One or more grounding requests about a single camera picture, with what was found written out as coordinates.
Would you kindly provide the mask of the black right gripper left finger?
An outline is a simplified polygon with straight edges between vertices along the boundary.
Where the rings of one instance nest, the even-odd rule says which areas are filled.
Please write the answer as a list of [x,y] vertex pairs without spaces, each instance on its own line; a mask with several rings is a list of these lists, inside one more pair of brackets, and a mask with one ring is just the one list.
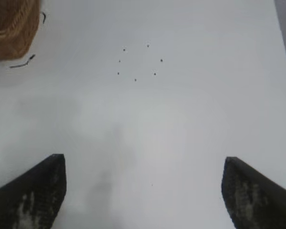
[[53,154],[0,188],[0,229],[50,229],[67,190],[63,154]]

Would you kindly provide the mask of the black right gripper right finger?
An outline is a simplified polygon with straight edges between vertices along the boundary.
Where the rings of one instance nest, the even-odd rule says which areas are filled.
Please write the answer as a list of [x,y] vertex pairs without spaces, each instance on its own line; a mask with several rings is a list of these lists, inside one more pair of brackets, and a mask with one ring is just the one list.
[[241,159],[225,159],[221,192],[235,228],[286,229],[286,189]]

